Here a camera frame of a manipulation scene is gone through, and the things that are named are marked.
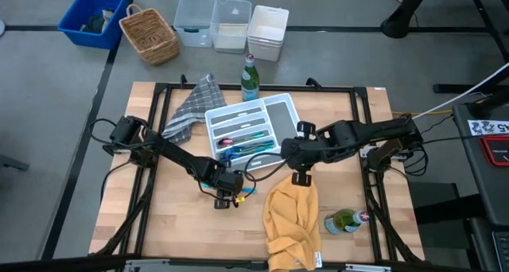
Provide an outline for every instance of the wooden tabletop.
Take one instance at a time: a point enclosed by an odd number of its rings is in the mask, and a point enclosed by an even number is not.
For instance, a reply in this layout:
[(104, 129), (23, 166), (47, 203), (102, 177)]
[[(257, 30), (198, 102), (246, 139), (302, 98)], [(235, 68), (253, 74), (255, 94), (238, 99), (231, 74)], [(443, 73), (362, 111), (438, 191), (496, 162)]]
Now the wooden tabletop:
[[(126, 115), (147, 119), (155, 83), (134, 83)], [(384, 88), (367, 89), (373, 122), (392, 119), (389, 101)], [(168, 120), (185, 101), (190, 90), (172, 90)], [(261, 97), (278, 94), (262, 91)], [(332, 122), (352, 119), (350, 97), (345, 93), (290, 92), (299, 118), (313, 122), (317, 128)], [(240, 91), (223, 91), (228, 105), (241, 102)], [(162, 106), (162, 95), (159, 102)], [(358, 101), (360, 115), (362, 105)], [(154, 128), (159, 124), (158, 108)], [(197, 156), (211, 156), (207, 128), (196, 124), (192, 137), (181, 147)], [(112, 167), (122, 164), (128, 154), (114, 157)], [(403, 170), (402, 164), (393, 162)], [(255, 177), (267, 174), (274, 167), (255, 170)], [(134, 182), (136, 167), (127, 165), (112, 173), (107, 182), (90, 252), (102, 248), (126, 217), (127, 206)], [(161, 157), (157, 167), (150, 215), (146, 228), (142, 255), (161, 258), (213, 258), (265, 260), (266, 233), (262, 223), (262, 207), (267, 193), (289, 176), (291, 170), (283, 167), (269, 179), (259, 182), (258, 194), (250, 196), (239, 208), (215, 210), (213, 199), (198, 189), (196, 181), (179, 165)], [(324, 262), (374, 262), (368, 224), (353, 234), (331, 235), (324, 227), (324, 218), (341, 208), (366, 208), (358, 157), (350, 157), (335, 164), (319, 163), (313, 167), (313, 181), (318, 190), (320, 204), (320, 231)], [(385, 173), (385, 189), (390, 219), (403, 241), (421, 259), (424, 259), (421, 240), (415, 220), (406, 179), (393, 171)], [(378, 223), (382, 254), (388, 258), (383, 228)], [(133, 231), (138, 230), (138, 223)], [(134, 250), (136, 234), (130, 237), (128, 251)]]

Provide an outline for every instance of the yellow towel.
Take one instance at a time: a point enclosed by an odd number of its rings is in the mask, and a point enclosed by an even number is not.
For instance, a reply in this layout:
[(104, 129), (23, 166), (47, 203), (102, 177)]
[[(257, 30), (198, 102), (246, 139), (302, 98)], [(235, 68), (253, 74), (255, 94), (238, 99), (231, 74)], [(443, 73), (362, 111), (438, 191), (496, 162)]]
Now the yellow towel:
[(313, 182), (310, 187), (292, 185), (290, 176), (269, 192), (263, 208), (269, 272), (321, 267), (317, 219), (318, 193)]

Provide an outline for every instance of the white container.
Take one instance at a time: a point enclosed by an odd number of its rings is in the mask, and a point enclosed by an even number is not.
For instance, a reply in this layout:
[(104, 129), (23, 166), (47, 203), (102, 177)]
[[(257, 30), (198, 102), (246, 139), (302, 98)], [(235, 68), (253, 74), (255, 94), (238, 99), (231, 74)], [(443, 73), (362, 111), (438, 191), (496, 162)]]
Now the white container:
[(269, 6), (256, 6), (247, 30), (249, 53), (254, 58), (278, 61), (289, 11)]
[[(252, 101), (237, 103), (205, 112), (208, 139), (212, 156), (217, 160), (219, 154), (228, 148), (221, 148), (222, 138), (237, 138), (262, 133), (263, 137), (240, 142), (239, 146), (254, 142), (272, 140), (275, 147), (266, 152), (280, 153), (285, 138), (297, 136), (299, 117), (291, 96), (288, 93), (272, 95)], [(230, 170), (244, 169), (253, 154), (231, 160)], [(253, 160), (248, 171), (282, 162), (280, 157), (264, 156)]]
[(248, 40), (247, 44), (249, 45), (249, 53), (251, 53), (254, 58), (278, 61), (282, 44), (277, 46), (270, 43), (257, 42), (252, 40)]
[(269, 6), (256, 6), (247, 36), (283, 42), (289, 11)]
[(216, 0), (180, 0), (173, 27), (184, 46), (211, 47), (210, 25)]
[(244, 0), (216, 0), (211, 33), (219, 52), (244, 53), (251, 3)]

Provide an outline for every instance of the blue plastic bin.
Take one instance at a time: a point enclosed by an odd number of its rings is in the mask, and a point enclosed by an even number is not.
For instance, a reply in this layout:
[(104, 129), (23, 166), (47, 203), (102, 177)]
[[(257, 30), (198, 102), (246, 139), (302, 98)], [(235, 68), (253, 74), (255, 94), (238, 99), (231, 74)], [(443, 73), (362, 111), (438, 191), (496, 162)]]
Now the blue plastic bin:
[[(122, 36), (119, 20), (126, 16), (127, 3), (127, 0), (75, 0), (58, 24), (58, 30), (75, 45), (112, 49)], [(109, 9), (115, 12), (102, 33), (80, 31), (81, 25), (86, 25), (92, 15), (102, 15), (102, 10)]]

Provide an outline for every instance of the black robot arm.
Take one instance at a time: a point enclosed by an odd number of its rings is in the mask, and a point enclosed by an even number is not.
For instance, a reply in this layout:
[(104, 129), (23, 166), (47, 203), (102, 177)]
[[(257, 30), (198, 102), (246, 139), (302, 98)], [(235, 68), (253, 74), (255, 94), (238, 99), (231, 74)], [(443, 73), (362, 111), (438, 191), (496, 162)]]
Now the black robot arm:
[(111, 132), (110, 140), (115, 148), (129, 150), (129, 162), (142, 168), (154, 167), (159, 156), (184, 167), (195, 180), (217, 189), (215, 208), (229, 208), (230, 202), (237, 206), (235, 197), (242, 190), (242, 174), (228, 172), (229, 164), (211, 157), (190, 154), (165, 140), (158, 132), (149, 130), (145, 120), (121, 117)]
[(366, 163), (369, 169), (378, 170), (390, 163), (390, 157), (401, 150), (414, 150), (422, 144), (422, 137), (409, 115), (384, 122), (363, 124), (357, 121), (338, 121), (316, 130), (314, 124), (299, 122), (297, 131), (303, 137), (287, 138), (282, 142), (281, 155), (288, 166), (297, 170), (293, 174), (295, 185), (311, 185), (306, 172), (317, 162), (333, 163), (355, 155), (363, 146), (386, 141), (370, 150)]

